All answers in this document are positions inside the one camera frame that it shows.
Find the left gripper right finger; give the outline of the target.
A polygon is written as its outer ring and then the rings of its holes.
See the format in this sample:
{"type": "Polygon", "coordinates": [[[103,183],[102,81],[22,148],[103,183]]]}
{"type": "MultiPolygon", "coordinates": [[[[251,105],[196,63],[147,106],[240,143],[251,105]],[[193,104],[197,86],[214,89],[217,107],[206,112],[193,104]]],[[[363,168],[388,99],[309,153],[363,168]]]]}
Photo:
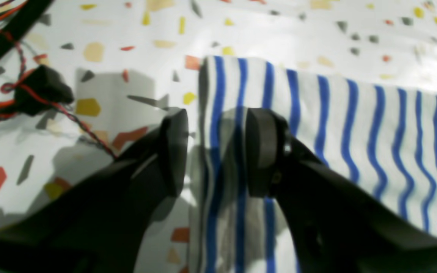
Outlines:
{"type": "Polygon", "coordinates": [[[324,165],[272,110],[245,121],[248,193],[273,198],[303,273],[437,273],[437,238],[324,165]]]}

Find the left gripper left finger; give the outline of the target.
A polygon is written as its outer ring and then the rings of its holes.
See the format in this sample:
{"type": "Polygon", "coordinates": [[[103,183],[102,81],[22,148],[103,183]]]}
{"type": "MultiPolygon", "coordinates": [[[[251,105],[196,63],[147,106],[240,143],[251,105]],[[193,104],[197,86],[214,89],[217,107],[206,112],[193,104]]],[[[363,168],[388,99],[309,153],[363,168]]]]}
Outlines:
{"type": "Polygon", "coordinates": [[[155,209],[180,196],[189,118],[171,108],[159,127],[24,221],[0,231],[0,270],[131,273],[155,209]]]}

